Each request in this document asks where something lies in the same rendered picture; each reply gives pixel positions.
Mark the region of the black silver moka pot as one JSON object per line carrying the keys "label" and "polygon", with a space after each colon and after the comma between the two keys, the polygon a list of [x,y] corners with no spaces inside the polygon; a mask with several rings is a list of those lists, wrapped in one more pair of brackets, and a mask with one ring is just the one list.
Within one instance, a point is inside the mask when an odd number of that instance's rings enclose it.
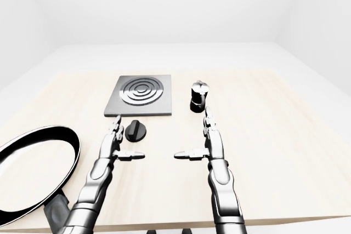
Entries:
{"label": "black silver moka pot", "polygon": [[191,86],[190,109],[192,112],[201,113],[205,110],[206,97],[209,91],[207,83],[197,80]]}

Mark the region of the flat dark stove plate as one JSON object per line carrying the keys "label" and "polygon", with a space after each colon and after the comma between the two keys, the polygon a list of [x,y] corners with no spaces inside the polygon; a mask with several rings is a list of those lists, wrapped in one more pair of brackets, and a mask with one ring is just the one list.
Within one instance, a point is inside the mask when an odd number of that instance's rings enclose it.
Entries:
{"label": "flat dark stove plate", "polygon": [[120,76],[104,110],[105,117],[171,114],[171,75]]}

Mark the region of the black frying pan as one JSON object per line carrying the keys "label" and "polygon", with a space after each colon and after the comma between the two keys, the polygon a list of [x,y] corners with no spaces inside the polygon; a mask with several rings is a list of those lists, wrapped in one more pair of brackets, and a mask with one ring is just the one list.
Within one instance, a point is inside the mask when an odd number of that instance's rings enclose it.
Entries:
{"label": "black frying pan", "polygon": [[81,153],[77,133],[50,125],[0,146],[0,227],[49,203],[73,174]]}

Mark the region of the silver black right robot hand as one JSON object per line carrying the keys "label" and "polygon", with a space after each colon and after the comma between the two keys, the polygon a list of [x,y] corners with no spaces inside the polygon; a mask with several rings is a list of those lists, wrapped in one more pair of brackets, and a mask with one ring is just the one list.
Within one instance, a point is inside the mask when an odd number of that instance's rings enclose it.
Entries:
{"label": "silver black right robot hand", "polygon": [[203,135],[205,137],[205,147],[202,149],[192,149],[174,154],[175,159],[189,159],[199,161],[203,158],[208,160],[224,159],[224,147],[222,137],[216,127],[216,122],[212,111],[205,107],[205,117],[203,118]]}

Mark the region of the round black stove knob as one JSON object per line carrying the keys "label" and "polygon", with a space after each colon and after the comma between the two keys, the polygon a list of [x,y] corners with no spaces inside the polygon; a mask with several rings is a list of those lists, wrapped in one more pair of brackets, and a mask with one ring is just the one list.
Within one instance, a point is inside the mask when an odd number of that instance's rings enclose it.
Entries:
{"label": "round black stove knob", "polygon": [[133,120],[125,129],[125,137],[129,142],[139,142],[146,136],[146,126],[138,120]]}

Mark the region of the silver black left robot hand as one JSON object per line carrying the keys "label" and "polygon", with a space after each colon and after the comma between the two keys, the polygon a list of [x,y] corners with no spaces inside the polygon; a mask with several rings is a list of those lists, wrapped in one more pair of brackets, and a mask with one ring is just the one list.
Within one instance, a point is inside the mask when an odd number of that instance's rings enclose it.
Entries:
{"label": "silver black left robot hand", "polygon": [[131,161],[134,159],[143,159],[145,154],[142,152],[122,150],[120,144],[123,141],[124,127],[121,125],[121,116],[118,115],[112,125],[109,127],[101,143],[99,158],[114,161]]}

